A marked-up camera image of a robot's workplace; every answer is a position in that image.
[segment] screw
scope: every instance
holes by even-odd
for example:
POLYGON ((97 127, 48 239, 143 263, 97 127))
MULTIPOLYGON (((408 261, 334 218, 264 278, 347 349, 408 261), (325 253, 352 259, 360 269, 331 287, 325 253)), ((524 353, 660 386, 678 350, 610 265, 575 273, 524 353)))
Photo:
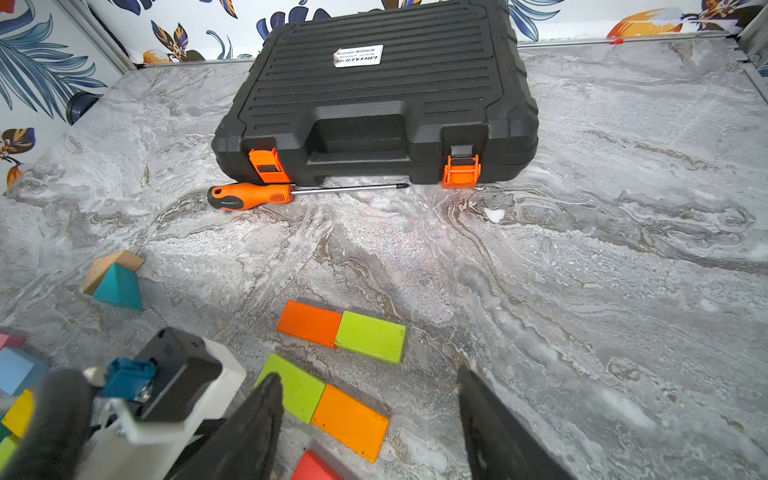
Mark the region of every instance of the screw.
POLYGON ((144 403, 147 400, 149 400, 150 396, 152 396, 152 387, 147 385, 143 389, 141 389, 138 395, 136 395, 136 398, 134 399, 134 401, 144 403))

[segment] green rectangular block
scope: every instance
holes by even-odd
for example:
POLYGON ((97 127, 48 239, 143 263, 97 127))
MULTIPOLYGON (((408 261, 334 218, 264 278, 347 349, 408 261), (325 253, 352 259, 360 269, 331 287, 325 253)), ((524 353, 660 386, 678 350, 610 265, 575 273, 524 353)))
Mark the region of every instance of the green rectangular block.
POLYGON ((400 363, 406 328, 359 313, 344 312, 336 346, 387 362, 400 363))
POLYGON ((16 435, 9 435, 0 442, 0 473, 2 473, 8 460, 11 459, 20 441, 21 439, 16 435))
POLYGON ((323 396, 326 384, 273 353, 267 359, 254 387, 258 386, 264 377, 272 372, 280 375, 280 381, 283 384, 283 407, 285 410, 293 413, 299 420, 309 425, 312 415, 315 414, 317 403, 323 396))

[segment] black tool case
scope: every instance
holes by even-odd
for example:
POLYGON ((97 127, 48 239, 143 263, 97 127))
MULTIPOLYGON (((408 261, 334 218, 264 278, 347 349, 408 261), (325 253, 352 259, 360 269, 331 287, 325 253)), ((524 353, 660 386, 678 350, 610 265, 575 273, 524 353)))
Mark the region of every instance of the black tool case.
POLYGON ((533 158, 537 115, 506 2, 452 0, 275 28, 212 146, 225 174, 252 184, 358 174, 435 184, 449 155, 465 169, 478 156, 488 183, 533 158), (334 66, 340 48, 373 45, 378 65, 334 66))

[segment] orange latch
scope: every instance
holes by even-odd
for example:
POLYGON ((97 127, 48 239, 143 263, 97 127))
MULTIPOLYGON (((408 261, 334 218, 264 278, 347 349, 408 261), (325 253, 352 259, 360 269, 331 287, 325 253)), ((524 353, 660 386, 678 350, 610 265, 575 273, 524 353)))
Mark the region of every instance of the orange latch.
POLYGON ((283 170, 283 165, 280 163, 280 156, 278 156, 276 148, 273 148, 272 151, 251 150, 248 156, 253 168, 256 169, 256 172, 258 172, 265 184, 291 183, 290 177, 283 170))
POLYGON ((451 156, 448 156, 448 164, 442 175, 443 188, 475 188, 480 178, 480 156, 457 158, 454 164, 451 156))

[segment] yellow block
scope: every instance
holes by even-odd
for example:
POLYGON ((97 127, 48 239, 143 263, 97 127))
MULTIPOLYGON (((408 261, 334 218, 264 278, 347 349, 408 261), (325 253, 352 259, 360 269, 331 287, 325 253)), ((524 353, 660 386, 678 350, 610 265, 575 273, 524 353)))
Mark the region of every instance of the yellow block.
POLYGON ((25 390, 18 397, 8 413, 2 419, 2 424, 8 427, 17 437, 23 437, 27 432, 29 421, 32 420, 32 413, 35 411, 35 401, 32 398, 32 392, 25 390))

